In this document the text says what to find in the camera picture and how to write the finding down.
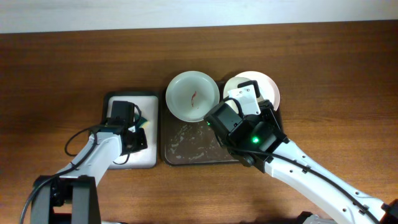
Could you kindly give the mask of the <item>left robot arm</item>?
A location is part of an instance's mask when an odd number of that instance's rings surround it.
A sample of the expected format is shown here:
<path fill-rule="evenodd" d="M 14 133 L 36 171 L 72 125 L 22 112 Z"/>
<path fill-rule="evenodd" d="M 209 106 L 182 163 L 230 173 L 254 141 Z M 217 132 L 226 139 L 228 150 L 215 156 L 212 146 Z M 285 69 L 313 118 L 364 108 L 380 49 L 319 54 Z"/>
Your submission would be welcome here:
<path fill-rule="evenodd" d="M 102 223 L 97 186 L 116 159 L 147 148 L 142 113 L 128 101 L 114 101 L 111 115 L 86 129 L 88 142 L 63 169 L 34 182 L 21 213 L 31 223 Z"/>

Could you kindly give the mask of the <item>pinkish white plate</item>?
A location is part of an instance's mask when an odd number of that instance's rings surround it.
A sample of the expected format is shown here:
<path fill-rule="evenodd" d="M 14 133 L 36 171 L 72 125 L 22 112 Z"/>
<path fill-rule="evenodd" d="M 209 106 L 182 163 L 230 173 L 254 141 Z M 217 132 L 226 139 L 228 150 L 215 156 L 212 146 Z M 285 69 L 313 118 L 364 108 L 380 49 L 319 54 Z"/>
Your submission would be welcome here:
<path fill-rule="evenodd" d="M 257 81 L 261 94 L 261 97 L 257 98 L 257 102 L 260 103 L 262 101 L 269 100 L 272 103 L 275 111 L 279 109 L 280 92 L 273 79 L 264 73 L 256 71 L 241 72 L 237 74 L 236 77 L 248 78 L 250 80 Z"/>

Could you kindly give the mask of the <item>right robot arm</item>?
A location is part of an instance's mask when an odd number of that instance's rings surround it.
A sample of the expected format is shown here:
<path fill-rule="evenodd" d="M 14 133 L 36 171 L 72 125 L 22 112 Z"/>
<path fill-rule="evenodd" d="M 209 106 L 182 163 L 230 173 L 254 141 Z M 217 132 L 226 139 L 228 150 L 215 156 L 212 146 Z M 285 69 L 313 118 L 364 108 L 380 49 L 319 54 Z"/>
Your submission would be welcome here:
<path fill-rule="evenodd" d="M 397 223 L 397 201 L 385 203 L 347 184 L 316 163 L 283 132 L 269 100 L 258 101 L 257 82 L 232 89 L 204 116 L 220 146 L 300 192 L 334 223 Z"/>

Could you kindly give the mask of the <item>green yellow sponge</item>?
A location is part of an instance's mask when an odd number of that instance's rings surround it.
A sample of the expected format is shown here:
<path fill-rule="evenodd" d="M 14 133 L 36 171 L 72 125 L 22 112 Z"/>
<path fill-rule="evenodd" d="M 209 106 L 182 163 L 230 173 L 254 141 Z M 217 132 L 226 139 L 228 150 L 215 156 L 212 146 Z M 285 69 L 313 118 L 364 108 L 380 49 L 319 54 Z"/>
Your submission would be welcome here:
<path fill-rule="evenodd" d="M 148 122 L 148 120 L 145 117 L 143 117 L 143 115 L 135 113 L 134 122 L 137 128 L 143 128 L 144 125 Z"/>

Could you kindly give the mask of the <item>pale green plate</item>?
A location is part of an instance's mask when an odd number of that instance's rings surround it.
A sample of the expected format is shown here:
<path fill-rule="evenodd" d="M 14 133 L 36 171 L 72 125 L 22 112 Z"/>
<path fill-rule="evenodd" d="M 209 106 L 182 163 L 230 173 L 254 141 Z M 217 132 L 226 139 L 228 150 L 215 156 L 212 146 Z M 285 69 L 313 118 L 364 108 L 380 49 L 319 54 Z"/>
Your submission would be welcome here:
<path fill-rule="evenodd" d="M 218 85 L 209 75 L 186 71 L 174 77 L 165 92 L 169 111 L 179 120 L 194 123 L 220 101 Z"/>

